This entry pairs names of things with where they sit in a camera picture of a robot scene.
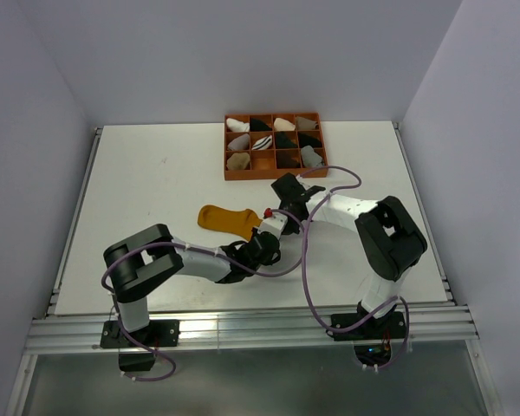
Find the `mustard yellow sock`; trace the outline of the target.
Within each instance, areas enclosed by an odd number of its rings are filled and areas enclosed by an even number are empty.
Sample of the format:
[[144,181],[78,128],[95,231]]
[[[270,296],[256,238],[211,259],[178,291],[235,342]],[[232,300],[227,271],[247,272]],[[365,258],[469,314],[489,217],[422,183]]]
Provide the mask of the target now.
[[205,205],[198,213],[197,223],[203,229],[232,234],[250,241],[253,229],[260,226],[262,219],[251,209],[231,211],[216,205]]

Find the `dark brown sock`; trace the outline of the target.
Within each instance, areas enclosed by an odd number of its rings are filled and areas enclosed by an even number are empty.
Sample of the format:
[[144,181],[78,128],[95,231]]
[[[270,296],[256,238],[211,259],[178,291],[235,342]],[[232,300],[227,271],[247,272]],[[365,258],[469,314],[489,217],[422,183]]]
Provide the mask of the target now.
[[293,152],[276,151],[276,167],[278,169],[297,169],[301,163]]

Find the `grey sock black stripes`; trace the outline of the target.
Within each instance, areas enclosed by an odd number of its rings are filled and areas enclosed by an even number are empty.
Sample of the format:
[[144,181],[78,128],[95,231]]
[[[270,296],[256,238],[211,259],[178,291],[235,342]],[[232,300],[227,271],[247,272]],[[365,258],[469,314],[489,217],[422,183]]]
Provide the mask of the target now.
[[325,166],[323,157],[312,146],[301,148],[302,165],[306,168]]

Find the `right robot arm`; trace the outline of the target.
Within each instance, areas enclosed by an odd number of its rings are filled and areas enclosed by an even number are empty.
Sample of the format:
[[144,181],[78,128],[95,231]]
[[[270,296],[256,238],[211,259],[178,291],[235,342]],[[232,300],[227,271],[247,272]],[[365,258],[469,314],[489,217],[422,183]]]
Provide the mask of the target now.
[[358,328],[366,337],[379,336],[394,313],[405,277],[427,250],[426,238],[405,206],[394,196],[365,200],[307,186],[290,173],[271,187],[280,208],[305,226],[323,222],[359,236],[372,275],[357,306]]

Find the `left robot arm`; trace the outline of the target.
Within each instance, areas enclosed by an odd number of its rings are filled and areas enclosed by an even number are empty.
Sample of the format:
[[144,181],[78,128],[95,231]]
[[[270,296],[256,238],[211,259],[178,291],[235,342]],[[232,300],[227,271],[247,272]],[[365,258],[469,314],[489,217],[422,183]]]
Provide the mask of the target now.
[[121,321],[120,336],[132,346],[152,334],[147,296],[170,277],[202,277],[217,284],[240,283],[262,266],[281,258],[281,226],[260,225],[248,241],[205,248],[174,237],[165,224],[155,224],[103,252],[111,292]]

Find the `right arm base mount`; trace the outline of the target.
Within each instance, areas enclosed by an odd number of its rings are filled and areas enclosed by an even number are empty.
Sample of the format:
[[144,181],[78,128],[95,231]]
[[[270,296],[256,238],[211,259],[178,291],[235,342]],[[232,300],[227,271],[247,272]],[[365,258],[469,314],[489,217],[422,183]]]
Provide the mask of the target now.
[[392,308],[380,319],[370,318],[362,325],[344,332],[343,329],[358,323],[364,313],[332,314],[331,326],[327,330],[333,341],[351,341],[354,356],[364,371],[375,373],[388,367],[401,354],[408,350],[410,336],[410,315]]

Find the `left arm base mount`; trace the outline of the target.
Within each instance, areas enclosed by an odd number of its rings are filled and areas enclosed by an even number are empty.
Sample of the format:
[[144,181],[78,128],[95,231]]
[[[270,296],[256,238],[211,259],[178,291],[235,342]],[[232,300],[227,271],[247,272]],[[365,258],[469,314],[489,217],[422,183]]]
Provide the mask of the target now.
[[[179,320],[152,320],[146,327],[130,335],[149,348],[173,348],[179,342]],[[111,320],[103,325],[100,348],[120,350],[136,348],[136,345],[122,333],[118,321]],[[118,353],[119,368],[125,372],[148,372],[155,361],[156,358],[150,352]]]

